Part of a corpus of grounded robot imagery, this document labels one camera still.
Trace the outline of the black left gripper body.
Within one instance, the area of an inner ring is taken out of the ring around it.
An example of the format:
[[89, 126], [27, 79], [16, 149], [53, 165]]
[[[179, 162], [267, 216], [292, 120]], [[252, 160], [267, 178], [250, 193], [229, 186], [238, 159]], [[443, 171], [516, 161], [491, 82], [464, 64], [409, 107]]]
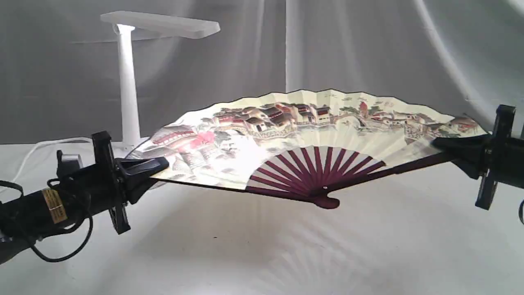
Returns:
[[112, 138], [107, 131], [91, 136], [94, 164], [81, 168], [80, 187], [86, 195], [90, 216], [108, 212], [118, 235], [131, 229], [124, 206], [121, 177], [112, 149]]

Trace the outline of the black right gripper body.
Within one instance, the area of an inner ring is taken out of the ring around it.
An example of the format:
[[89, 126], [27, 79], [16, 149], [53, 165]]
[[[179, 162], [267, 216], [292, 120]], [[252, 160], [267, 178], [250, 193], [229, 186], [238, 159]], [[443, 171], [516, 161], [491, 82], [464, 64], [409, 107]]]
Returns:
[[524, 186], [524, 140], [512, 137], [516, 108], [501, 104], [496, 110], [495, 125], [483, 150], [481, 186], [475, 206], [489, 210], [498, 183]]

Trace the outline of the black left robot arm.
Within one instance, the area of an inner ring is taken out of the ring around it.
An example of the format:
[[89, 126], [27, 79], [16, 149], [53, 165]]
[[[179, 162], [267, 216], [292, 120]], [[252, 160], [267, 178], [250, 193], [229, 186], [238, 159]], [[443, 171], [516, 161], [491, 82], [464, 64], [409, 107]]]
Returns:
[[[32, 250], [48, 263], [59, 263], [77, 255], [89, 241], [93, 217], [108, 212], [117, 234], [130, 230], [127, 204], [136, 204], [155, 185], [153, 178], [169, 167], [165, 157], [152, 159], [122, 159], [113, 155], [112, 139], [107, 131], [91, 136], [94, 164], [82, 166], [81, 157], [56, 153], [56, 178], [47, 187], [25, 194], [12, 182], [1, 186], [19, 191], [19, 198], [1, 203], [1, 263], [13, 259], [25, 250]], [[84, 241], [71, 254], [50, 258], [40, 252], [37, 241], [75, 232], [83, 222], [89, 222]]]

